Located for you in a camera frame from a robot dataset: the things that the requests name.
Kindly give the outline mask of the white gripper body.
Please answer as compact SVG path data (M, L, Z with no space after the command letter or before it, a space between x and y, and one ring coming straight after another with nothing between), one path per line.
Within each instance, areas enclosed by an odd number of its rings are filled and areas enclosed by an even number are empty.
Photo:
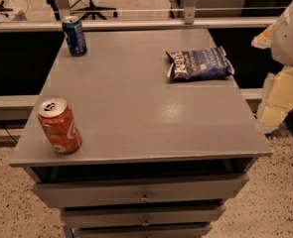
M293 1L275 23L271 54L274 60L293 66Z

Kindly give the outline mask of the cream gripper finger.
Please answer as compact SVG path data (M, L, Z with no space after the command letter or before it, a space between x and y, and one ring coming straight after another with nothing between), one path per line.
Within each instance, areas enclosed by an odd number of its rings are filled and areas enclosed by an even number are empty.
M268 73L257 109L259 129L277 129L293 110L293 66L284 65L277 74Z
M251 45L258 49L270 49L273 40L275 24L267 27L262 33L253 38Z

